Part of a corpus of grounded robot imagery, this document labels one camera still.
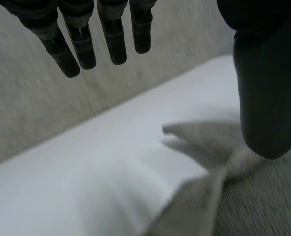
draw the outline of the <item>gray cloth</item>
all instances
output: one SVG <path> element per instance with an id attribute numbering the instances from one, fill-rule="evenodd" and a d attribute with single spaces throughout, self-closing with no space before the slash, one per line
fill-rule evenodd
<path id="1" fill-rule="evenodd" d="M 270 161 L 245 145 L 239 125 L 164 128 L 225 163 L 184 183 L 145 236 L 291 236 L 291 151 Z"/>

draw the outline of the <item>white cloth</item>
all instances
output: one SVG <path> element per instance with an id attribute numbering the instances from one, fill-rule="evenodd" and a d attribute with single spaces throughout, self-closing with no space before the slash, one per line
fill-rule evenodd
<path id="1" fill-rule="evenodd" d="M 206 173 L 162 126 L 238 113 L 224 56 L 13 157 L 0 165 L 0 236 L 144 232 L 182 182 Z"/>

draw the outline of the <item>textured wall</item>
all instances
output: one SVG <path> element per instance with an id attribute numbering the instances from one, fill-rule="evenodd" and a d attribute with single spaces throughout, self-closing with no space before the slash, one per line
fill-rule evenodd
<path id="1" fill-rule="evenodd" d="M 0 162 L 216 55 L 231 52 L 233 31 L 222 20 L 215 0 L 159 0 L 153 15 L 152 49 L 139 55 L 126 8 L 128 61 L 114 66 L 94 11 L 90 28 L 97 66 L 69 79 L 38 38 L 0 6 Z"/>

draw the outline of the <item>wall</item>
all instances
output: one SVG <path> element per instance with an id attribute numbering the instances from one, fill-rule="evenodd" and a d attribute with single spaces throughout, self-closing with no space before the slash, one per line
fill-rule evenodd
<path id="1" fill-rule="evenodd" d="M 233 31 L 222 20 L 215 0 L 159 0 L 153 15 L 152 49 L 139 55 L 126 8 L 128 61 L 114 66 L 94 10 L 90 29 L 97 66 L 70 79 L 59 71 L 38 38 L 0 6 L 0 162 L 216 55 L 231 52 Z M 67 36 L 61 19 L 59 23 Z"/>

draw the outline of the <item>robotic hand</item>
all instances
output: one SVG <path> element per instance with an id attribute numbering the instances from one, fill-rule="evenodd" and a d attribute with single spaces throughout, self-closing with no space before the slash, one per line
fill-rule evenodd
<path id="1" fill-rule="evenodd" d="M 97 0 L 111 60 L 126 61 L 121 16 L 128 0 Z M 150 49 L 151 8 L 157 0 L 129 0 L 135 48 Z M 59 7 L 80 65 L 96 60 L 88 20 L 93 0 L 0 0 L 34 32 L 68 77 L 79 74 L 57 25 Z M 237 72 L 244 139 L 257 154 L 276 159 L 291 149 L 291 0 L 217 0 L 221 15 L 236 30 Z"/>
<path id="2" fill-rule="evenodd" d="M 151 8 L 157 0 L 129 0 L 135 49 L 146 53 L 151 48 Z M 126 62 L 127 54 L 121 16 L 128 0 L 97 0 L 98 14 L 112 62 Z M 96 65 L 88 25 L 93 12 L 93 0 L 0 0 L 11 14 L 36 34 L 61 71 L 75 77 L 80 68 L 57 24 L 57 7 L 61 11 L 80 66 L 92 69 Z"/>

